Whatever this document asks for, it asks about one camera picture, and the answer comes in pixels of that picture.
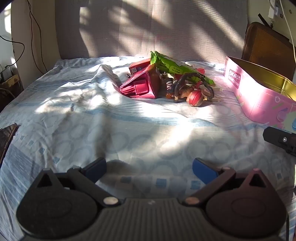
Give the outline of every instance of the power outlet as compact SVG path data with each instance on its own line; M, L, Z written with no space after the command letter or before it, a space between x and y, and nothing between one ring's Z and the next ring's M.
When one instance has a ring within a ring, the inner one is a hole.
M279 0L275 0L275 9L277 9L276 16L283 18L283 10L281 8L281 3Z
M281 10L281 3L279 0L270 0L271 5L275 8L269 6L268 17L274 19L276 16L283 18L282 10Z

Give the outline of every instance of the red wallet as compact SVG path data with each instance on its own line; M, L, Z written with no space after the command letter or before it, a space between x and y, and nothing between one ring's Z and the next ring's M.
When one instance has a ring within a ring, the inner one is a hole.
M155 64L136 72L120 86L120 92L131 98L156 99L160 86L160 75Z

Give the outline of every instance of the wall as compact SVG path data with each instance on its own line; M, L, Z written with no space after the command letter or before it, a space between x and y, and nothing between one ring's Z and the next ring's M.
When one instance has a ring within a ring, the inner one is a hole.
M57 48L55 20L54 20L54 0L29 0L32 5L31 11L41 28L42 50L44 63L50 70L55 62L60 58ZM27 0L14 0L11 4L11 31L14 41L22 42L25 51L17 64L18 72L24 88L28 87L33 81L42 76L36 68L32 57L31 48L31 21ZM39 29L33 20L33 52L36 56L36 63L39 69L45 73L40 55L40 36ZM22 52L23 46L13 44L15 58Z
M11 5L0 13L0 35L7 40L11 40L10 9ZM14 63L12 43L0 39L0 53L0 65L3 70L5 65Z
M296 7L288 0L282 0L284 10L290 24L293 37L296 42ZM54 63L60 58L56 31L55 31L55 19L54 19L54 0L30 0L32 4L33 14L38 21L41 28L42 36L42 50L43 59L47 69L51 69ZM249 22L261 22L258 14L265 18L270 23L271 19L268 18L268 2L267 0L248 0L248 19ZM11 7L11 28L12 37L15 41L21 41L25 44L26 49L24 55L19 60L18 71L23 81L24 87L27 87L35 79L42 74L35 67L31 53L31 26L29 9L26 0L14 0ZM284 19L276 19L273 23L274 29L279 33L287 36L290 39L287 25ZM42 71L45 71L42 67L42 61L40 56L40 41L39 31L36 24L33 24L34 46L33 51L36 54L36 62ZM21 51L22 46L19 44L13 44L15 57L17 58Z
M268 17L268 10L269 10L268 1L267 0L248 0L248 1L249 1L249 4L248 4L249 23L252 23L252 22L262 23L260 18L258 17L258 14L260 13L264 17L266 22L270 24L272 19ZM296 6L293 5L289 0L282 0L282 3L283 3L285 15L287 17L287 20L292 32L293 39L295 40L294 45L296 45ZM274 26L273 29L275 31L289 38L291 42L290 33L284 18L276 17L273 20L273 26Z

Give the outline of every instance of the pink box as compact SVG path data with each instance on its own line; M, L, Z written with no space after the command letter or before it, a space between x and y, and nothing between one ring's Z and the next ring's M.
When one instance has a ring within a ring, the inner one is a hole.
M252 121L296 133L296 85L284 76L241 59L226 57L225 79Z

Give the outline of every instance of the green packaging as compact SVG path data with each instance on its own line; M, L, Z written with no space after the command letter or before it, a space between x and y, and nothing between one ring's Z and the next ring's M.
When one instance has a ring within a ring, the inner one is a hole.
M156 68L170 74L186 74L186 73L193 73L193 72L199 73L196 69L194 69L190 65L187 65L171 57L168 57L164 54L160 54L157 51L150 52L150 64L155 64ZM205 80L208 82L209 85L215 84L215 82L210 78L204 76L201 73L199 74L205 78ZM190 80L196 83L200 81L198 77L191 77Z

